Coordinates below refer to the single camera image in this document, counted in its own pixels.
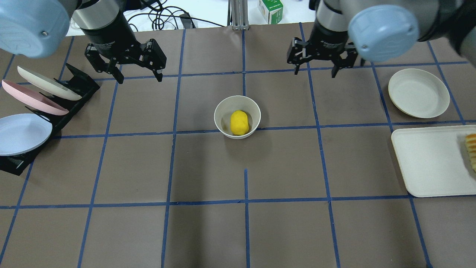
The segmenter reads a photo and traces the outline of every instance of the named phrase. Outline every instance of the metal bracket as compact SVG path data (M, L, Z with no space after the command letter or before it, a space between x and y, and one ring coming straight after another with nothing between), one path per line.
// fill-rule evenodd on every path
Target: metal bracket
M248 30L248 0L228 0L228 23L234 30Z

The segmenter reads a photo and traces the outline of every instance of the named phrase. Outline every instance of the pink plate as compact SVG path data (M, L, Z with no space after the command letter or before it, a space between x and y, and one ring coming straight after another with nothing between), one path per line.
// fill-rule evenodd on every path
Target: pink plate
M30 90L17 83L2 80L1 84L3 89L5 89L8 94L35 109L54 115L65 115L69 112L40 93Z

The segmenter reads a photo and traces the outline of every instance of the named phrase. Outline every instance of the robotic arm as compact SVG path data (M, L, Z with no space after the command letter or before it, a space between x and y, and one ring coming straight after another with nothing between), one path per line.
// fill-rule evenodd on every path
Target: robotic arm
M383 62L443 36L476 67L476 0L310 0L309 8L316 10L309 40L295 37L288 51L295 74L306 62L327 60L334 78L358 54L361 65Z
M164 52L154 39L145 44L136 40L116 0L1 0L0 48L30 58L47 57L66 35L71 17L92 42L84 54L97 72L123 83L116 65L133 63L162 81Z

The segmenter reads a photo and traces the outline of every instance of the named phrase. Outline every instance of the yellow object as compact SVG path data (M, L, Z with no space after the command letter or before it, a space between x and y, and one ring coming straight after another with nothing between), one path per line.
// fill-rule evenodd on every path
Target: yellow object
M248 133L248 115L241 110L236 110L230 117L230 129L234 135L244 135Z

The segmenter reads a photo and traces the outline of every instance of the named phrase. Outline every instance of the dish rack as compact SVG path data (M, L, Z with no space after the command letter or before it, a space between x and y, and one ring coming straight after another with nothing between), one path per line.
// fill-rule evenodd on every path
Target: dish rack
M29 152L20 154L20 155L11 155L11 156L0 156L0 170L5 172L14 174L14 175L21 175L25 168L35 160L36 156L40 153L40 151L50 142L50 140L61 130L64 126L73 118L73 116L81 110L84 104L93 96L96 91L100 88L100 86L86 73L78 70L74 66L70 64L66 64L68 70L73 74L73 77L67 82L61 82L55 79L56 82L60 83L61 85L65 86L66 88L72 90L76 94L81 96L81 99L77 101L70 101L55 95L53 96L45 96L52 100L53 102L57 103L61 107L69 110L69 113L66 115L52 115L49 113L44 113L39 110L33 110L25 106L28 110L42 118L50 122L53 125L53 129L51 131L50 136L48 139L38 148L33 149Z

